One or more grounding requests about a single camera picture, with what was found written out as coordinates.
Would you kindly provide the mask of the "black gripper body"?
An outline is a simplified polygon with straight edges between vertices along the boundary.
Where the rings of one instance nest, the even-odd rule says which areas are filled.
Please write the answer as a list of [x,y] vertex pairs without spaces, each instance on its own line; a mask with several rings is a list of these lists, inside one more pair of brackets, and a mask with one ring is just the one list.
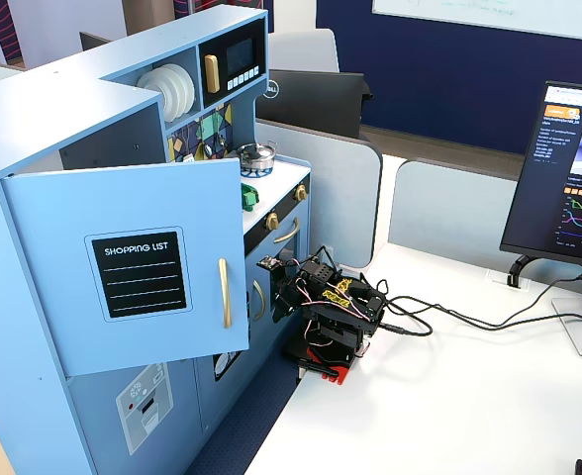
[[285,297],[294,298],[297,307],[303,302],[303,295],[297,287],[297,272],[289,267],[277,267],[270,274],[271,276],[271,299],[272,305],[274,299],[279,296],[283,302]]

